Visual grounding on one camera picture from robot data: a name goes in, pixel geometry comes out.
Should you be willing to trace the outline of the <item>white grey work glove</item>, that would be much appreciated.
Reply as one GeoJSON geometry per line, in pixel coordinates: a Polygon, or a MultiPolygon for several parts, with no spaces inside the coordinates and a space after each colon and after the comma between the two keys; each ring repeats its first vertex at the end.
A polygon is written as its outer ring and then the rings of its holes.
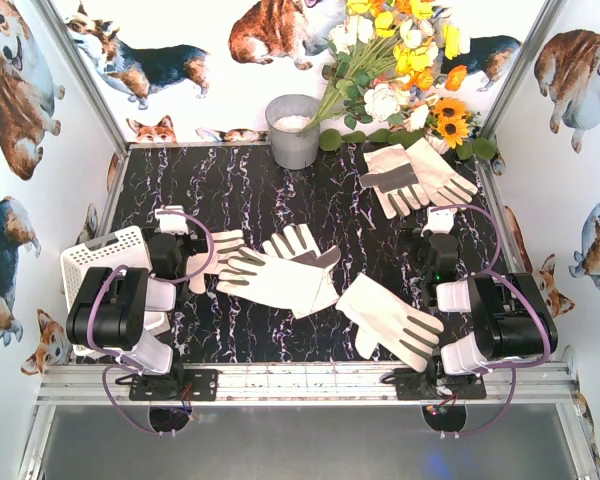
{"type": "Polygon", "coordinates": [[[217,290],[302,318],[339,300],[331,270],[340,260],[336,246],[310,261],[285,259],[242,247],[227,259],[218,274],[217,290]]]}

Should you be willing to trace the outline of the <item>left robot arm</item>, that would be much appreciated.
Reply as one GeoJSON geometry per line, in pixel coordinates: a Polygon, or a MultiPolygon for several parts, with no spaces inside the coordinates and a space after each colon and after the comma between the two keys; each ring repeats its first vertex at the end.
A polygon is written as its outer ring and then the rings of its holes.
{"type": "Polygon", "coordinates": [[[173,311],[189,257],[207,266],[214,254],[211,234],[127,227],[76,245],[61,254],[74,351],[112,357],[133,374],[166,375],[173,349],[153,330],[173,311]]]}

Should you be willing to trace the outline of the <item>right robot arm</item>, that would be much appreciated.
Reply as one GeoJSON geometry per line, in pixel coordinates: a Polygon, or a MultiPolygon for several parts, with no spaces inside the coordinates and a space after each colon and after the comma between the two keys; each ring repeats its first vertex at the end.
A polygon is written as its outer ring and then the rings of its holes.
{"type": "Polygon", "coordinates": [[[460,278],[460,244],[449,233],[403,227],[399,244],[422,269],[423,305],[470,316],[472,331],[439,350],[445,374],[527,368],[550,359],[558,332],[531,274],[488,271],[460,278]]]}

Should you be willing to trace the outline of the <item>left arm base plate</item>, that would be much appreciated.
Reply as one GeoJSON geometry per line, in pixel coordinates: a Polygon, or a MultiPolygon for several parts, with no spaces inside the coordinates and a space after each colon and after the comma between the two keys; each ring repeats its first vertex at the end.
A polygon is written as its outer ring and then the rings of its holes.
{"type": "Polygon", "coordinates": [[[214,369],[185,369],[165,375],[134,375],[129,389],[131,401],[213,402],[216,399],[219,372],[214,369]]]}

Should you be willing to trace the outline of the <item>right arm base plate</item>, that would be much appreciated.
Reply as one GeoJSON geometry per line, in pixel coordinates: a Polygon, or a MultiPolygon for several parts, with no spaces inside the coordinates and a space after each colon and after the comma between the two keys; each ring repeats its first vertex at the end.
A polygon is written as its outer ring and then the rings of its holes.
{"type": "Polygon", "coordinates": [[[392,384],[399,400],[483,400],[487,397],[482,380],[475,375],[427,377],[416,372],[396,372],[392,384]]]}

